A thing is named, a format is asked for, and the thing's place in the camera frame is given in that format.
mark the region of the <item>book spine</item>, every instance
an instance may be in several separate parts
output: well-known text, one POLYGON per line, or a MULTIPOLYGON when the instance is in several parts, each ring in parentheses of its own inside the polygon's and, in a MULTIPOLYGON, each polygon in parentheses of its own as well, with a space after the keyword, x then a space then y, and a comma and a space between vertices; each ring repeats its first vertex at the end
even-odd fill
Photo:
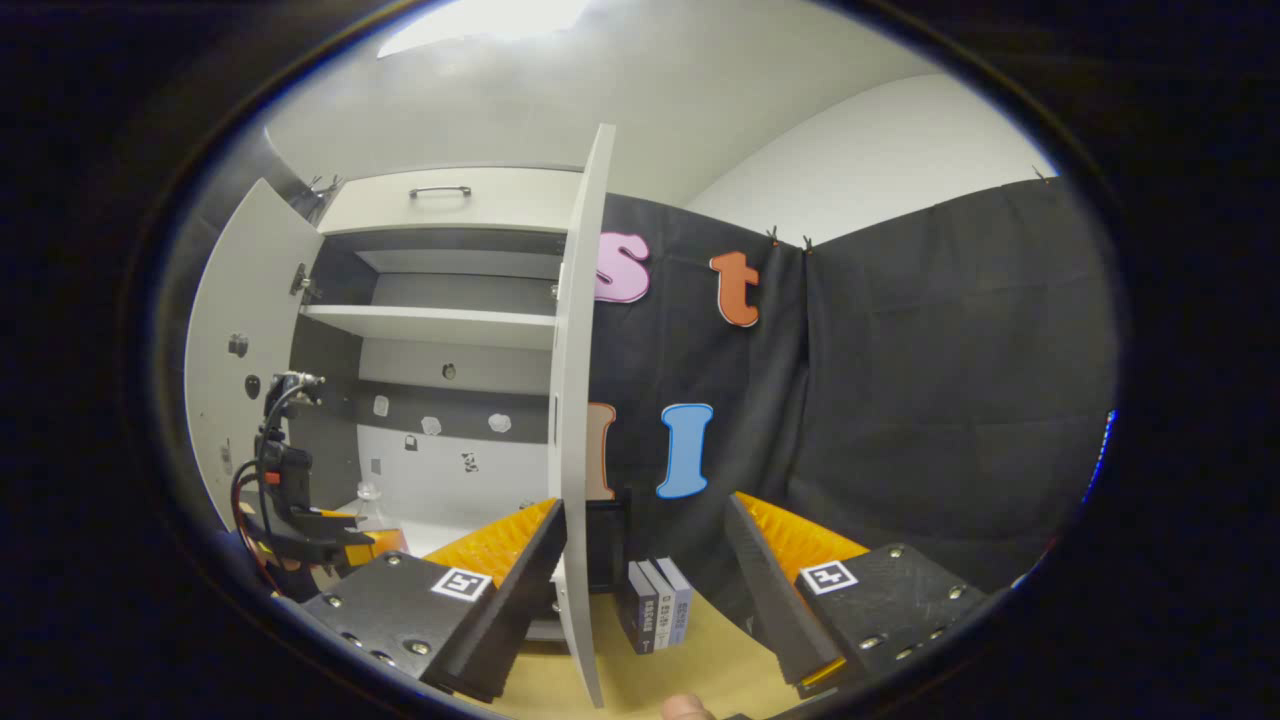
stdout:
POLYGON ((689 606, 692 605, 692 593, 680 591, 676 593, 676 610, 671 619, 671 642, 680 644, 685 642, 685 629, 689 628, 689 606))
POLYGON ((671 619, 675 601, 676 596, 671 591, 664 591, 658 596, 658 626, 654 630, 654 650, 663 650, 671 644, 671 619))
POLYGON ((654 639, 657 630, 658 619, 658 596, 645 594, 640 596, 636 603, 639 618, 636 618, 636 642, 635 650, 640 655, 649 655, 654 650, 654 639))

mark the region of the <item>wooden floor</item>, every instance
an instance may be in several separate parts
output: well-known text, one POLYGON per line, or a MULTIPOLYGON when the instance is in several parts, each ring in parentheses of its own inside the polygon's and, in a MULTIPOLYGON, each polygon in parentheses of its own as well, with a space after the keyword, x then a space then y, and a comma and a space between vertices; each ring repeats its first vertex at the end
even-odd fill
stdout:
POLYGON ((603 708, 591 707, 567 651, 539 650, 541 643, 526 646, 503 696, 485 707, 520 720, 659 720, 662 701, 677 693, 699 696, 716 717, 769 717, 799 703, 777 657, 696 592, 689 634, 676 647, 636 655, 609 594, 591 596, 591 629, 603 708))

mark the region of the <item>pink letter s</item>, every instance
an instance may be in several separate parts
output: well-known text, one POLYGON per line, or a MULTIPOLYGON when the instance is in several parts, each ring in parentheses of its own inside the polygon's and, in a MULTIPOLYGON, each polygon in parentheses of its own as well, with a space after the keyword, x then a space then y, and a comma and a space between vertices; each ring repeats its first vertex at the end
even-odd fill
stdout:
POLYGON ((649 292, 649 270, 640 260, 649 246, 637 234, 600 233, 600 256, 595 264, 595 299, 605 302, 635 302, 649 292))

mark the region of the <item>drawer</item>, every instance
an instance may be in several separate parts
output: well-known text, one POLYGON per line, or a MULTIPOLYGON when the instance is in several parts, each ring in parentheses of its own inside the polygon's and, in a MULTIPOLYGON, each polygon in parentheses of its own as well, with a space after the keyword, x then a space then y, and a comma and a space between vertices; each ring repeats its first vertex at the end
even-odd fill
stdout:
POLYGON ((320 220, 340 234, 396 228, 500 228, 564 232, 582 174, 534 168, 445 168, 353 179, 320 220), (436 190, 410 196, 422 187, 436 190))

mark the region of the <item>open cabinet door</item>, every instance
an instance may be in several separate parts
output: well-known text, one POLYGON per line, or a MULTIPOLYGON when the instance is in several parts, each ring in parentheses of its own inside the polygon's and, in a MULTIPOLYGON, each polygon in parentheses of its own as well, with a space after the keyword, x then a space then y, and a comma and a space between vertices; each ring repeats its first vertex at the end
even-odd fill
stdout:
POLYGON ((596 707, 604 706, 595 670, 591 606, 586 589, 586 404, 591 377, 591 319, 595 311, 595 264, 604 218, 604 191, 613 155, 614 127, 602 124, 586 159, 564 240, 552 345, 548 492, 564 501, 564 556, 554 580, 561 625, 582 683, 596 707))
POLYGON ((298 265, 311 272, 321 242, 320 233, 259 179, 227 222, 200 278, 187 328, 187 429, 228 529, 234 527, 232 475, 253 456, 271 374, 289 369, 302 302, 301 291, 291 292, 293 277, 298 265), (243 338, 239 348, 232 336, 243 338), (256 397, 250 397, 252 378, 256 397))

